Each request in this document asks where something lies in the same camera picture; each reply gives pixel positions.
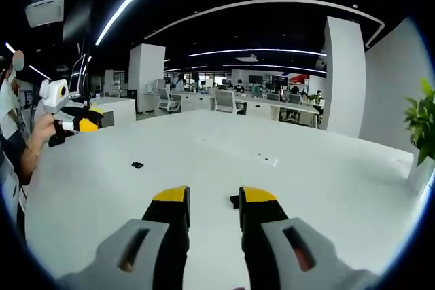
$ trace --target person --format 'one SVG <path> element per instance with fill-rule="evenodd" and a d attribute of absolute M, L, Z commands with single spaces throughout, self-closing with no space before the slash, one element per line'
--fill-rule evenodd
<path fill-rule="evenodd" d="M 290 94 L 299 94 L 299 88 L 297 86 L 293 86 L 290 90 Z"/>
<path fill-rule="evenodd" d="M 283 95 L 282 95 L 281 85 L 279 85 L 279 84 L 275 85 L 275 93 L 279 94 L 279 100 L 283 101 Z"/>
<path fill-rule="evenodd" d="M 11 147 L 0 132 L 0 182 L 1 195 L 14 223 L 17 223 L 19 189 L 28 185 L 33 171 L 37 168 L 44 142 L 56 134 L 53 115 L 43 115 L 35 124 L 29 144 L 22 152 Z"/>
<path fill-rule="evenodd" d="M 2 130 L 3 137 L 7 139 L 11 147 L 15 151 L 22 152 L 26 147 L 24 137 L 19 129 L 19 121 L 17 110 L 15 108 L 16 98 L 12 90 L 11 83 L 14 83 L 16 78 L 16 71 L 14 67 L 21 70 L 24 66 L 24 56 L 22 60 L 20 57 L 13 57 L 13 62 L 6 66 L 0 76 L 0 129 Z"/>
<path fill-rule="evenodd" d="M 236 92 L 244 92 L 245 91 L 245 88 L 242 85 L 242 80 L 241 79 L 239 79 L 237 81 L 237 85 L 234 87 L 234 91 L 236 91 Z"/>
<path fill-rule="evenodd" d="M 317 91 L 317 99 L 315 99 L 315 102 L 317 103 L 317 104 L 319 104 L 320 103 L 320 100 L 323 100 L 324 98 L 321 96 L 321 90 L 318 90 Z"/>
<path fill-rule="evenodd" d="M 308 102 L 309 102 L 309 101 L 308 101 L 308 94 L 305 93 L 305 92 L 303 92 L 301 95 L 302 95 L 302 100 L 301 100 L 301 102 L 307 105 Z"/>
<path fill-rule="evenodd" d="M 179 74 L 178 79 L 174 83 L 175 90 L 178 92 L 184 91 L 184 74 Z"/>

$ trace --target white chair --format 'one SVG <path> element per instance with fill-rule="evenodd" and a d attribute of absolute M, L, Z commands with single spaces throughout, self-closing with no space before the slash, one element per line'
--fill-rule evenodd
<path fill-rule="evenodd" d="M 179 110 L 180 101 L 174 101 L 166 88 L 157 89 L 158 108 L 166 110 L 168 113 L 174 113 Z"/>
<path fill-rule="evenodd" d="M 313 127 L 313 118 L 315 116 L 312 113 L 301 111 L 299 113 L 298 123 L 303 126 Z"/>
<path fill-rule="evenodd" d="M 243 114 L 243 108 L 237 108 L 234 91 L 215 90 L 215 111 Z"/>

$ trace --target white table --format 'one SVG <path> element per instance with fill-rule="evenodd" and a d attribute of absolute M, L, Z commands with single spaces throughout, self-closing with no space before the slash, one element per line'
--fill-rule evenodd
<path fill-rule="evenodd" d="M 27 201 L 27 242 L 54 277 L 78 272 L 106 237 L 142 218 L 155 194 L 186 184 L 184 289 L 248 289 L 239 212 L 228 200 L 248 185 L 275 194 L 289 217 L 327 236 L 353 268 L 382 272 L 421 208 L 404 187 L 412 159 L 360 139 L 214 111 L 141 120 L 42 153 Z"/>
<path fill-rule="evenodd" d="M 313 126 L 317 128 L 317 115 L 319 111 L 308 105 L 299 105 L 296 103 L 288 103 L 265 98 L 237 97 L 237 102 L 246 102 L 246 116 L 264 117 L 266 119 L 279 120 L 280 108 L 291 109 L 295 111 L 307 112 L 313 115 Z"/>

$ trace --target office chair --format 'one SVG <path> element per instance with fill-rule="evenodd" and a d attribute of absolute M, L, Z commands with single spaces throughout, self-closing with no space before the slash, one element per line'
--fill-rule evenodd
<path fill-rule="evenodd" d="M 288 102 L 289 103 L 300 103 L 300 95 L 299 94 L 289 94 L 288 95 Z"/>
<path fill-rule="evenodd" d="M 244 109 L 237 108 L 234 91 L 215 90 L 215 111 L 244 114 Z"/>
<path fill-rule="evenodd" d="M 276 94 L 276 93 L 268 93 L 266 96 L 267 96 L 267 99 L 268 99 L 268 100 L 279 101 L 279 94 Z"/>
<path fill-rule="evenodd" d="M 172 100 L 166 88 L 157 89 L 158 93 L 158 108 L 166 110 L 168 113 L 174 113 L 179 110 L 181 105 L 180 101 Z"/>

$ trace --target small black object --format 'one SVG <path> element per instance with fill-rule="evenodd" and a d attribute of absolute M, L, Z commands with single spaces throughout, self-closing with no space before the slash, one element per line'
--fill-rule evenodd
<path fill-rule="evenodd" d="M 140 168 L 143 167 L 143 163 L 140 163 L 140 162 L 133 162 L 133 163 L 131 164 L 131 166 L 134 166 L 136 169 L 140 169 Z"/>
<path fill-rule="evenodd" d="M 240 208 L 239 195 L 230 196 L 230 201 L 232 202 L 232 205 L 234 205 L 234 210 Z"/>

